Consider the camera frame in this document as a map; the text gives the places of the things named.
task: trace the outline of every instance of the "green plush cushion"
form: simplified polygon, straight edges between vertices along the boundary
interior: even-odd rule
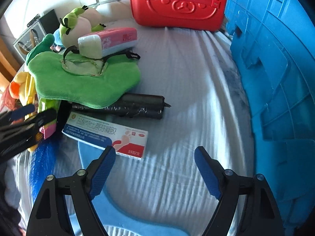
[[[29,62],[28,69],[35,78],[40,97],[68,100],[100,109],[116,102],[140,81],[137,61],[125,55],[109,58],[104,75],[99,77],[70,74],[62,68],[62,59],[60,54],[43,52]],[[90,60],[73,53],[69,53],[66,59]]]

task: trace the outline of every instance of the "red suitcase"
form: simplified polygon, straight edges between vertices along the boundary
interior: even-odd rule
[[[139,25],[186,27],[216,31],[224,18],[226,0],[130,0]]]

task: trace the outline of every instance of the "blue gripper pad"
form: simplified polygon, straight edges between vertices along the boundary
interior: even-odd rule
[[[195,149],[195,163],[209,193],[219,200],[222,196],[219,180],[207,160],[212,160],[207,151],[202,146],[197,147]]]
[[[104,184],[108,178],[111,169],[115,163],[116,152],[111,146],[106,147],[101,156],[97,160],[93,160],[88,166],[87,179],[90,180],[90,200],[93,200],[95,196],[102,192]]]

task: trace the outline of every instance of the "blue textured pad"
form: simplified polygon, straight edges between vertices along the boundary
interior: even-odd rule
[[[104,184],[107,180],[111,169],[115,163],[116,152],[113,147],[110,148],[106,157],[103,159],[103,162],[98,167],[91,180],[91,189],[89,192],[90,200],[93,200],[95,196],[99,195],[104,187]]]
[[[215,196],[215,198],[219,200],[222,195],[219,180],[208,164],[205,157],[206,155],[210,158],[206,151],[202,151],[199,147],[195,149],[195,162],[202,178],[204,179],[207,189],[211,195]]]

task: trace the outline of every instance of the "blue label area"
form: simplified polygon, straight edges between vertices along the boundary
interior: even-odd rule
[[[77,139],[83,140],[85,142],[91,143],[96,146],[106,148],[108,145],[110,146],[112,145],[112,140],[106,136],[95,134],[95,133],[80,129],[75,126],[71,126],[69,124],[65,125],[63,132]]]

